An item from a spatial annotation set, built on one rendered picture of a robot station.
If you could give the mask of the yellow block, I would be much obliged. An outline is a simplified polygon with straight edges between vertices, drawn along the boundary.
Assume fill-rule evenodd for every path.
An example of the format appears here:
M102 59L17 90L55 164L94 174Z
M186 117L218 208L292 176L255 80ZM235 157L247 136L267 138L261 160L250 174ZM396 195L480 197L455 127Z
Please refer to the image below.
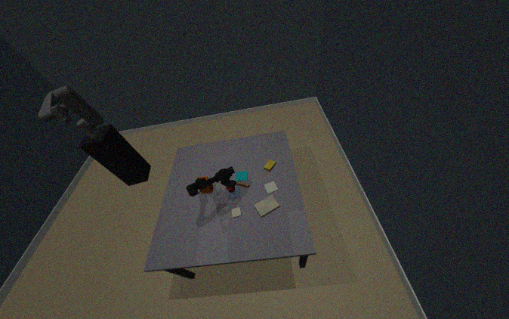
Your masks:
M267 171L271 171L272 168L276 165L276 162L275 161L272 161L271 159L267 162L267 164L264 166L264 169L266 169Z

